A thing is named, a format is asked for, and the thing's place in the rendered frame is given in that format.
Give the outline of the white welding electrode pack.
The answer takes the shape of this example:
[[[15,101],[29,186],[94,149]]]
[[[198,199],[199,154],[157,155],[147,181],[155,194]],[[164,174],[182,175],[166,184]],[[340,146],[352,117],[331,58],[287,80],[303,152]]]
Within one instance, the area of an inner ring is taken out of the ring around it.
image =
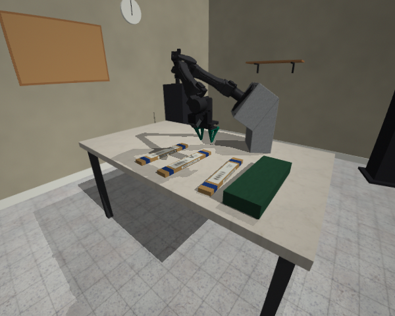
[[[198,192],[212,196],[242,163],[243,159],[231,158],[198,188]]]
[[[211,151],[207,151],[207,150],[201,150],[197,153],[194,153],[190,156],[187,156],[177,162],[174,162],[170,165],[167,165],[166,167],[163,167],[159,170],[157,170],[157,174],[163,176],[163,177],[168,177],[208,156],[211,155]]]

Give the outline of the cream welding electrode pack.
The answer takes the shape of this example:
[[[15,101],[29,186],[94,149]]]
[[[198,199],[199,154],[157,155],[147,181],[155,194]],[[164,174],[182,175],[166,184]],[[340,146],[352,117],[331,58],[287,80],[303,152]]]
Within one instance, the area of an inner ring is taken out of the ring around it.
[[[170,154],[176,153],[177,151],[183,150],[188,148],[188,144],[176,144],[174,146],[168,147],[166,149],[163,149],[161,151],[157,151],[155,153],[146,155],[144,157],[140,157],[139,159],[136,159],[136,163],[143,166],[146,165],[150,162],[156,161],[160,158],[166,157]]]

